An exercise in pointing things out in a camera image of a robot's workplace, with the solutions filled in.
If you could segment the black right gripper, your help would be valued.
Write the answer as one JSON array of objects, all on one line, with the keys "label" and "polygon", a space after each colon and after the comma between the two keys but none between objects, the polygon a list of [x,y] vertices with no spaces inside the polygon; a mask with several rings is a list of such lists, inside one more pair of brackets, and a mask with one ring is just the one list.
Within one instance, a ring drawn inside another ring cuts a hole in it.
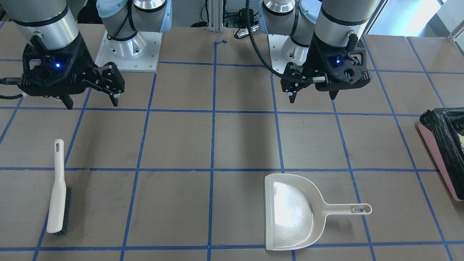
[{"label": "black right gripper", "polygon": [[81,94],[87,79],[91,88],[107,94],[114,107],[125,91],[125,80],[116,63],[96,67],[81,34],[65,47],[51,50],[42,37],[33,35],[22,54],[23,74],[18,87],[29,96],[59,97],[68,110],[74,101],[70,95]]}]

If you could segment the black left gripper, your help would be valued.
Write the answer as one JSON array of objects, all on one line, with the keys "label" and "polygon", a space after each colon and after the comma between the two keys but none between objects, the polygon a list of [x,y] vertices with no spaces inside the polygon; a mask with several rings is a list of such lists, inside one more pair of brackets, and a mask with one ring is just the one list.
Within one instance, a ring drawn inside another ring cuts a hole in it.
[{"label": "black left gripper", "polygon": [[313,34],[309,52],[303,65],[288,62],[281,79],[282,91],[294,103],[298,91],[313,84],[307,79],[323,76],[324,80],[315,83],[318,91],[328,91],[335,100],[340,90],[365,87],[371,82],[366,67],[366,48],[356,33],[349,33],[348,42],[342,47],[330,46]]}]

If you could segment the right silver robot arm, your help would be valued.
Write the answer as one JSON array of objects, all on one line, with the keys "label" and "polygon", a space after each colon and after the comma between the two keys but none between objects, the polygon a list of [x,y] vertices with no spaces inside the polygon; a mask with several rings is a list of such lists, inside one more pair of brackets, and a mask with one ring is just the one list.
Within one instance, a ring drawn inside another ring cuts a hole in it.
[{"label": "right silver robot arm", "polygon": [[[1,79],[1,84],[16,85],[22,92],[1,99],[52,97],[72,109],[71,96],[93,88],[118,106],[125,91],[120,64],[95,64],[65,0],[2,0],[1,5],[28,41],[22,75]],[[164,33],[172,26],[170,0],[97,0],[96,9],[115,56],[123,60],[145,52],[142,32]]]}]

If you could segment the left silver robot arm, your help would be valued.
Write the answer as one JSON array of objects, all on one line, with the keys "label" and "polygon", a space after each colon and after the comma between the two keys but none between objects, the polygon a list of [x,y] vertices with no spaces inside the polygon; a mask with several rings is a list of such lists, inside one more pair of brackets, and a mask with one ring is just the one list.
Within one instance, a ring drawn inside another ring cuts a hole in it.
[{"label": "left silver robot arm", "polygon": [[376,9],[376,0],[262,0],[260,31],[288,36],[283,72],[263,65],[280,77],[282,91],[295,102],[297,93],[315,85],[334,100],[341,90],[371,82],[366,47],[361,40]]}]

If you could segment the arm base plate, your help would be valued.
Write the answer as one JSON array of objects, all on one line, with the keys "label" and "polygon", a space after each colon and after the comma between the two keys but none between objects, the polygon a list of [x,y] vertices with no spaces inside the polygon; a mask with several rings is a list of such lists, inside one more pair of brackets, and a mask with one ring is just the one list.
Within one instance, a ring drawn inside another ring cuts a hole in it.
[{"label": "arm base plate", "polygon": [[139,32],[133,39],[116,41],[108,40],[105,32],[95,63],[102,67],[113,62],[120,72],[155,73],[162,35],[158,32]]},{"label": "arm base plate", "polygon": [[269,34],[268,43],[272,69],[280,74],[289,62],[302,66],[306,61],[309,48],[297,45],[290,36]]}]

